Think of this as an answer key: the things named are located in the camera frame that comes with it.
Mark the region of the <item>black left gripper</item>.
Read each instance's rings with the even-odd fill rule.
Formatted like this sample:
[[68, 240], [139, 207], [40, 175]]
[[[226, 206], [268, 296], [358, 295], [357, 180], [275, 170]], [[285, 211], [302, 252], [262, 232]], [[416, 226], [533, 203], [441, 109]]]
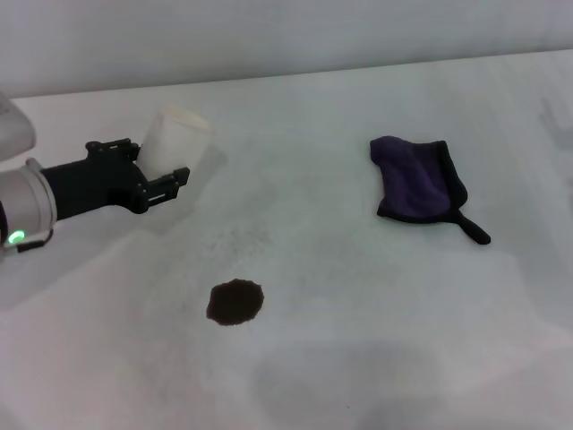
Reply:
[[85, 148], [86, 159], [41, 171], [54, 195], [58, 220], [106, 206], [142, 214], [174, 200], [188, 182], [189, 168], [148, 181], [133, 163], [141, 147], [129, 138], [87, 142]]

